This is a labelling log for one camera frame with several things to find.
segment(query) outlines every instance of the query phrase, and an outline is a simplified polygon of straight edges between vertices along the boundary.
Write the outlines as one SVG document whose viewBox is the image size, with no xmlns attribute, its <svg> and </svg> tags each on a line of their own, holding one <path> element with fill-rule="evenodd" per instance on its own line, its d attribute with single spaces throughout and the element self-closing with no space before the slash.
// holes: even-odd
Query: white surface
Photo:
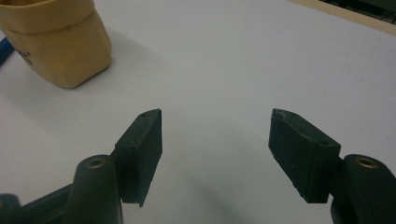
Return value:
<svg viewBox="0 0 396 224">
<path fill-rule="evenodd" d="M 125 223 L 332 223 L 268 149 L 274 107 L 396 174 L 396 39 L 288 1 L 96 0 L 109 69 L 75 90 L 14 53 L 0 68 L 0 192 L 23 204 L 163 110 L 163 156 Z"/>
</svg>

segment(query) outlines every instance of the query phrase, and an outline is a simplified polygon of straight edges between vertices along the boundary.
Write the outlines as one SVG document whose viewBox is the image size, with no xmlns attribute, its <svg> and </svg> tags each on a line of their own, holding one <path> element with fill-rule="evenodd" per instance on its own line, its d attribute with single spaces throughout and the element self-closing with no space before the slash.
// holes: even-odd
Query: black mechanical part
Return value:
<svg viewBox="0 0 396 224">
<path fill-rule="evenodd" d="M 381 161 L 362 155 L 340 159 L 338 143 L 280 109 L 273 111 L 269 148 L 308 203 L 333 196 L 333 223 L 396 223 L 396 178 Z"/>
<path fill-rule="evenodd" d="M 275 109 L 269 148 L 308 203 L 327 202 L 328 167 L 337 161 L 340 144 L 297 114 Z"/>
<path fill-rule="evenodd" d="M 162 113 L 150 110 L 136 118 L 110 156 L 83 161 L 73 184 L 24 206 L 15 195 L 0 194 L 0 224 L 122 223 L 116 217 L 120 200 L 143 205 L 162 152 Z M 95 221 L 98 214 L 105 222 Z M 87 222 L 79 222 L 82 217 Z"/>
<path fill-rule="evenodd" d="M 115 159 L 124 203 L 143 206 L 163 154 L 161 110 L 141 114 L 116 143 Z"/>
<path fill-rule="evenodd" d="M 93 156 L 77 167 L 64 224 L 86 223 L 122 223 L 116 167 L 110 156 Z"/>
</svg>

